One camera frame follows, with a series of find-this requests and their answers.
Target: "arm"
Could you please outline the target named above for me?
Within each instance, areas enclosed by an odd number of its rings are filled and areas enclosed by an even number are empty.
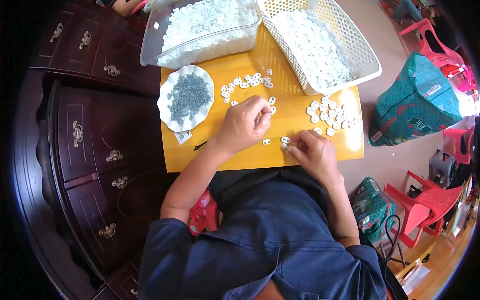
[[[333,237],[345,248],[360,245],[357,221],[338,170],[335,147],[313,130],[299,132],[293,142],[297,145],[288,146],[288,152],[325,187],[327,219]]]
[[[126,2],[125,0],[116,0],[112,5],[112,9],[125,18],[128,17],[142,1],[143,0],[130,0]]]
[[[259,96],[230,107],[218,134],[209,139],[168,190],[160,218],[175,218],[188,224],[190,210],[218,167],[235,153],[258,143],[270,129],[270,117],[270,105]]]

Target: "white plate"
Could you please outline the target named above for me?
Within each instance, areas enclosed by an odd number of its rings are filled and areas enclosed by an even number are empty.
[[[200,108],[200,112],[198,115],[193,117],[193,120],[190,121],[190,117],[187,116],[183,118],[183,125],[180,126],[177,122],[172,121],[171,118],[171,113],[170,109],[168,109],[168,106],[172,104],[173,99],[169,100],[168,99],[168,94],[172,91],[173,86],[178,82],[178,79],[180,75],[187,75],[187,74],[195,74],[199,77],[201,77],[207,85],[208,89],[208,95],[212,98],[212,102],[210,102],[207,106],[202,106]],[[208,112],[210,111],[210,108],[213,105],[214,102],[214,95],[213,95],[213,80],[208,75],[208,73],[197,66],[185,66],[181,68],[180,70],[170,74],[170,76],[167,79],[167,82],[165,82],[162,87],[160,88],[160,97],[158,98],[158,101],[156,105],[158,106],[158,110],[160,110],[160,119],[170,128],[171,130],[175,132],[183,132],[187,130],[192,130],[195,128],[198,124],[202,123],[207,115]]]

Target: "yellow table top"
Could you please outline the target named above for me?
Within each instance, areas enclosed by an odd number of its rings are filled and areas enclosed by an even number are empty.
[[[236,77],[243,78],[245,75],[253,76],[261,73],[266,76],[266,70],[272,69],[272,83],[274,87],[269,89],[260,84],[257,87],[247,89],[235,88],[230,95],[230,101],[243,100],[260,95],[265,99],[276,97],[274,106],[277,108],[271,119],[271,128],[264,139],[270,139],[270,145],[263,145],[260,141],[220,166],[219,170],[239,170],[253,168],[271,168],[297,165],[297,161],[291,158],[280,147],[281,137],[293,137],[301,130],[321,128],[322,136],[330,139],[336,148],[338,160],[363,158],[363,125],[361,118],[360,97],[356,86],[339,91],[330,96],[330,100],[336,101],[337,105],[347,104],[353,117],[360,120],[360,126],[337,130],[333,137],[325,134],[329,127],[324,121],[317,124],[310,122],[310,116],[306,114],[306,108],[310,103],[317,100],[321,103],[322,94],[307,96],[285,58],[282,50],[278,47],[273,37],[263,24],[258,28],[256,46],[252,51],[232,54],[214,60],[197,64],[208,72],[215,84],[214,103],[205,121],[191,130],[192,136],[180,145],[173,131],[168,129],[162,122],[162,139],[165,154],[165,163],[168,172],[182,172],[198,151],[193,149],[207,141],[215,134],[225,117],[230,104],[225,104],[220,95],[220,88],[233,82]],[[162,68],[161,84],[167,81],[173,70]]]

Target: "black cable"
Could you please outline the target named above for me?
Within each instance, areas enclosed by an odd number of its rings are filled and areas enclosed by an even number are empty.
[[[393,218],[393,217],[396,217],[398,219],[398,230],[396,232],[396,235],[395,235],[395,239],[392,241],[392,238],[390,237],[390,234],[388,233],[388,220],[390,220],[390,218]],[[397,297],[395,295],[395,292],[393,291],[393,288],[392,286],[390,285],[390,283],[388,283],[387,281],[387,278],[386,278],[386,273],[387,273],[387,268],[388,268],[388,262],[391,260],[392,258],[392,255],[393,255],[393,252],[395,251],[395,245],[396,245],[396,241],[398,239],[398,234],[400,233],[400,230],[402,229],[402,221],[400,220],[400,217],[397,216],[397,215],[391,215],[387,218],[387,220],[385,221],[385,232],[387,234],[387,237],[388,237],[388,240],[390,241],[390,244],[392,244],[392,247],[390,248],[390,252],[388,253],[387,257],[385,258],[385,269],[384,269],[384,280],[385,280],[385,283],[388,285],[389,289],[390,289],[390,294],[392,295],[392,297],[394,298],[394,300],[397,300]],[[400,251],[400,257],[402,258],[402,261],[403,260],[403,254],[402,252]]]

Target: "drawer handle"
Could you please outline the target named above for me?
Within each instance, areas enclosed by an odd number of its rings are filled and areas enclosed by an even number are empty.
[[[117,224],[112,223],[110,226],[105,226],[104,229],[100,229],[98,231],[99,235],[103,235],[107,239],[113,237],[115,235],[115,228],[117,227]]]
[[[63,24],[59,23],[57,25],[57,29],[55,29],[55,31],[53,32],[52,38],[50,39],[50,43],[53,43],[53,40],[59,37],[62,31],[63,31]]]
[[[107,162],[121,160],[122,158],[123,158],[123,155],[120,153],[120,151],[113,150],[110,152],[110,155],[107,157]]]
[[[75,148],[78,148],[78,144],[84,141],[84,128],[77,121],[73,121],[73,137]]]
[[[108,67],[105,67],[103,68],[105,71],[107,71],[107,73],[110,75],[110,76],[118,76],[120,75],[120,71],[117,70],[117,67],[115,67],[114,65],[111,65],[111,66],[108,66]]]
[[[85,31],[84,37],[82,38],[82,42],[80,43],[80,50],[84,48],[84,46],[88,46],[90,44],[90,40],[92,39],[92,35]]]
[[[128,177],[123,176],[122,178],[118,178],[112,182],[112,186],[116,186],[119,190],[123,189],[127,186]]]

